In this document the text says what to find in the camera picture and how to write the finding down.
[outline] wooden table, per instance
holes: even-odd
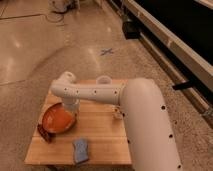
[[[113,83],[124,82],[125,80],[113,80]],[[95,81],[86,80],[80,83],[89,84]],[[60,101],[60,98],[49,91],[38,122],[41,123],[47,108]],[[89,161],[86,164],[130,165],[131,159],[123,120],[115,119],[114,112],[113,105],[81,100],[75,126],[63,134],[57,134],[52,143],[46,143],[35,129],[25,163],[74,165],[72,141],[86,138],[89,154]]]

